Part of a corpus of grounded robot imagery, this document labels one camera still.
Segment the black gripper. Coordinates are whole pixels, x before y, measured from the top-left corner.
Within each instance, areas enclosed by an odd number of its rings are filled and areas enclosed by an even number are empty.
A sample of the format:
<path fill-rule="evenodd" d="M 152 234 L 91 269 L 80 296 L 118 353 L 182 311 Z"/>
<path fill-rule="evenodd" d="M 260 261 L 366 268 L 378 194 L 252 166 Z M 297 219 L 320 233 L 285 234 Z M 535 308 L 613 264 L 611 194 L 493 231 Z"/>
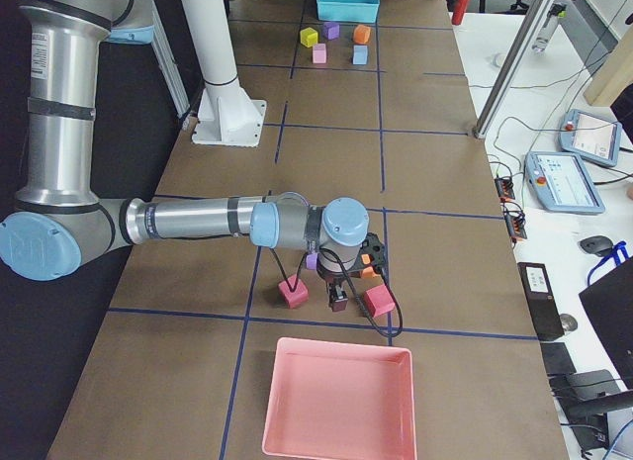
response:
<path fill-rule="evenodd" d="M 361 256 L 357 255 L 354 259 L 343 260 L 342 264 L 349 277 L 357 276 L 361 271 Z M 331 310 L 335 313 L 345 311 L 348 302 L 347 294 L 344 290 L 335 289 L 335 287 L 342 287 L 343 283 L 351 287 L 352 283 L 345 278 L 335 257 L 331 254 L 320 254 L 317 257 L 316 271 L 327 284 L 328 305 Z"/>

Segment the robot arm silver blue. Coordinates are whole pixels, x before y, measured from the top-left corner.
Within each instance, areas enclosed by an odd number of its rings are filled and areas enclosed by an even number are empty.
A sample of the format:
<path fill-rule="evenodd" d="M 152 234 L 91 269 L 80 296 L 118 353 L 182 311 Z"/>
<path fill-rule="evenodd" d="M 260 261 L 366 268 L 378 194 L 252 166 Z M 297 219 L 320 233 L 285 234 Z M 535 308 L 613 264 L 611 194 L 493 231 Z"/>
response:
<path fill-rule="evenodd" d="M 49 281 L 148 240 L 248 236 L 257 246 L 314 255 L 331 309 L 346 307 L 369 244 L 369 216 L 354 199 L 319 207 L 287 192 L 147 203 L 92 192 L 99 47 L 150 43 L 153 0 L 19 0 L 19 6 L 32 26 L 29 172 L 15 212 L 1 225 L 8 267 Z"/>

